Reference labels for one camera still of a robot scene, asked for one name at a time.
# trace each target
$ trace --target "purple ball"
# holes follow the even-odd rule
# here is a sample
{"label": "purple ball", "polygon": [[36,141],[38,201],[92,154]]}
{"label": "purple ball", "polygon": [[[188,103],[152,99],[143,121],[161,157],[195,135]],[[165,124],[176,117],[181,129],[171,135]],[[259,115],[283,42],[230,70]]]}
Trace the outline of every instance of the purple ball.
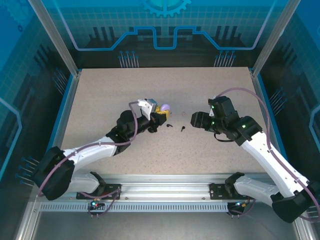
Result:
{"label": "purple ball", "polygon": [[160,111],[166,111],[166,110],[169,110],[170,111],[170,106],[169,104],[163,104],[161,107],[160,107]]}

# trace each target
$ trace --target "gear logo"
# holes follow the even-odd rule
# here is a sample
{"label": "gear logo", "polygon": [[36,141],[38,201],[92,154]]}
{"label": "gear logo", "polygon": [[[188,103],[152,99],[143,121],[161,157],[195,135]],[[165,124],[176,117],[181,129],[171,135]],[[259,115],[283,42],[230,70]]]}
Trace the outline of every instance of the gear logo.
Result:
{"label": "gear logo", "polygon": [[5,7],[11,17],[20,25],[28,19],[31,13],[27,0],[0,0],[0,7]]}
{"label": "gear logo", "polygon": [[142,0],[142,3],[144,9],[149,10],[150,14],[166,18],[168,15],[173,17],[175,14],[180,14],[181,10],[186,10],[191,0]]}

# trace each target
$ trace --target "aluminum frame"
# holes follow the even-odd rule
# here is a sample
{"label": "aluminum frame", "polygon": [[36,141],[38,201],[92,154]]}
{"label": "aluminum frame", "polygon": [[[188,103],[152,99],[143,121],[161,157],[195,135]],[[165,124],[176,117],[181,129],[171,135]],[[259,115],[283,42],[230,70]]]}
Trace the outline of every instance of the aluminum frame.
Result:
{"label": "aluminum frame", "polygon": [[[309,217],[306,212],[302,214],[304,217]],[[301,240],[317,240],[319,239],[319,236],[315,232],[312,223],[309,221],[305,221],[302,218],[297,218],[294,221],[296,235]]]}
{"label": "aluminum frame", "polygon": [[288,0],[269,38],[267,39],[265,45],[263,46],[263,49],[252,68],[254,76],[257,76],[260,73],[263,66],[265,65],[269,55],[271,54],[276,43],[278,42],[279,38],[284,32],[292,15],[295,13],[300,1],[301,0]]}
{"label": "aluminum frame", "polygon": [[[41,202],[41,212],[88,213],[89,202]],[[91,213],[101,213],[110,206],[104,206]],[[115,202],[110,213],[227,213],[227,202]]]}
{"label": "aluminum frame", "polygon": [[61,145],[62,145],[64,136],[65,136],[65,131],[66,131],[67,124],[68,124],[68,120],[69,120],[69,115],[70,115],[71,108],[72,108],[72,105],[73,105],[73,102],[75,99],[77,87],[79,84],[80,76],[81,76],[81,71],[78,72],[78,75],[76,77],[74,76],[71,79],[70,87],[68,88],[68,86],[67,86],[67,89],[66,89],[67,96],[65,99],[62,113],[61,113],[61,118],[58,122],[56,132],[52,132],[52,134],[51,134],[51,138],[53,138],[53,140],[52,140],[52,142],[49,143],[47,150],[53,146],[61,147]]}
{"label": "aluminum frame", "polygon": [[43,2],[41,0],[28,0],[28,2],[30,3],[37,17],[39,18],[46,33],[49,35],[49,38],[53,42],[55,48],[60,54],[68,70],[74,77],[77,77],[79,72],[78,68]]}
{"label": "aluminum frame", "polygon": [[[76,89],[79,79],[74,78],[74,83],[71,84],[70,89],[66,94],[66,102],[61,115],[61,119],[56,131],[56,137],[54,138],[54,145],[61,145],[62,137],[66,129],[68,118],[71,112],[71,106],[74,101]],[[255,90],[260,97],[263,94],[259,89],[260,84],[256,77],[252,77],[252,82]],[[120,200],[117,203],[123,205],[148,205],[152,203],[164,204],[209,204],[209,203],[223,203],[232,202],[230,200],[210,200],[209,184],[210,183],[224,183],[225,179],[230,176],[230,173],[224,174],[106,174],[102,175],[107,183],[122,184],[122,192]],[[248,177],[261,181],[267,184],[273,184],[273,181],[266,173],[249,173]],[[37,229],[37,221],[41,216],[39,211],[43,204],[49,201],[46,198],[37,198],[38,188],[34,187],[32,190],[29,203],[27,204],[16,240],[30,240],[32,239],[34,232]],[[75,204],[84,203],[86,200],[75,200],[76,195],[65,194],[55,202],[57,205],[60,203]],[[301,219],[297,219],[295,222],[295,231],[297,239],[314,240],[312,225]]]}

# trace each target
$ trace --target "enclosure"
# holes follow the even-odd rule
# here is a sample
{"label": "enclosure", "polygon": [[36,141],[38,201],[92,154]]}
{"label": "enclosure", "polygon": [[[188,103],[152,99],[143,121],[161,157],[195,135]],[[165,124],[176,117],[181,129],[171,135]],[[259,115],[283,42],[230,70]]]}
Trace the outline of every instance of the enclosure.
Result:
{"label": "enclosure", "polygon": [[[209,98],[252,90],[272,144],[320,181],[319,9],[317,0],[0,0],[0,238],[319,239],[319,223],[286,223],[258,201],[248,217],[226,214],[230,201],[211,200],[210,183],[236,172],[273,181],[236,144],[190,125]],[[227,96],[266,129],[256,99]],[[103,137],[144,98],[170,105],[172,127],[83,169],[122,185],[110,212],[91,219],[75,193],[37,195],[31,173],[48,149]],[[318,217],[314,206],[303,215]]]}

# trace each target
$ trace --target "floor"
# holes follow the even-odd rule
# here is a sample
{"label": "floor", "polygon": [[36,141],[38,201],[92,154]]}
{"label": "floor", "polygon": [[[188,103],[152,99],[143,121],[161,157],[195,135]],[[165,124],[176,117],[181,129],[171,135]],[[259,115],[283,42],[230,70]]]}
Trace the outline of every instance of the floor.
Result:
{"label": "floor", "polygon": [[[212,133],[194,128],[191,115],[209,111],[208,98],[231,87],[254,90],[246,67],[83,69],[66,127],[62,149],[103,137],[128,103],[153,98],[171,106],[157,133],[139,134],[123,153],[98,160],[85,171],[99,174],[209,174],[264,172],[235,143],[222,143]],[[265,128],[258,101],[246,92],[231,92],[239,115],[252,116]]]}

